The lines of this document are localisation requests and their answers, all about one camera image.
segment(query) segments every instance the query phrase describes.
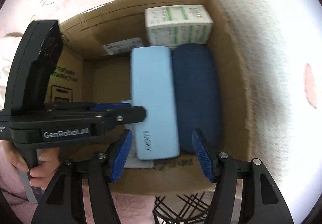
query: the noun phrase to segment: pink blanket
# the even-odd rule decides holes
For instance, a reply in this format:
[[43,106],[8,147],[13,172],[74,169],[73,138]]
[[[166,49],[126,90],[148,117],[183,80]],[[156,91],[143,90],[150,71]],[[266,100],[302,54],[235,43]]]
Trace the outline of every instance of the pink blanket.
[[[16,169],[7,162],[1,141],[0,188],[4,190],[5,198],[20,220],[25,224],[29,224],[37,205],[27,201],[25,190],[19,180]],[[113,199],[122,224],[151,223],[154,197],[113,194]],[[87,223],[94,224],[88,189],[84,192],[84,207]]]

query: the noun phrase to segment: finger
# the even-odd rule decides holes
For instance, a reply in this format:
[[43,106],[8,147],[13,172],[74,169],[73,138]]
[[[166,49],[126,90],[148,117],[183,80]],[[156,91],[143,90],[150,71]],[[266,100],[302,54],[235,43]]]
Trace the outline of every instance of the finger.
[[57,148],[49,148],[49,149],[44,149],[40,156],[39,156],[39,160],[40,161],[51,161],[53,159],[58,158],[59,156],[59,147]]
[[33,187],[39,187],[43,190],[47,188],[49,182],[53,178],[55,172],[51,172],[47,177],[44,178],[32,178],[30,180],[30,185]]
[[30,170],[30,176],[35,178],[44,178],[49,176],[51,172],[56,170],[60,165],[58,158],[52,161],[45,161],[40,166],[36,166]]
[[2,146],[9,163],[14,165],[17,169],[22,170],[23,172],[29,171],[26,161],[19,154],[11,141],[2,141]]

